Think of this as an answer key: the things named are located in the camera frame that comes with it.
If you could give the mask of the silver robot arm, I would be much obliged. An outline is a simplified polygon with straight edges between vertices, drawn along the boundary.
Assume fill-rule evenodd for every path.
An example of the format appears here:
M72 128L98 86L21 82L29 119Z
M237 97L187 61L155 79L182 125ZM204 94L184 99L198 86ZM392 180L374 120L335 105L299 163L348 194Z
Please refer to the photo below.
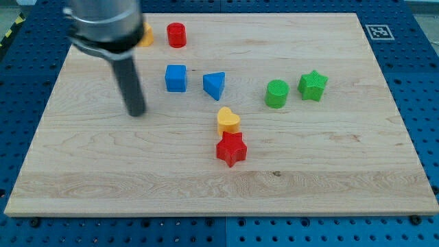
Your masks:
M137 0L68 0L62 12L71 20L69 39L91 56L126 53L144 35L143 13Z

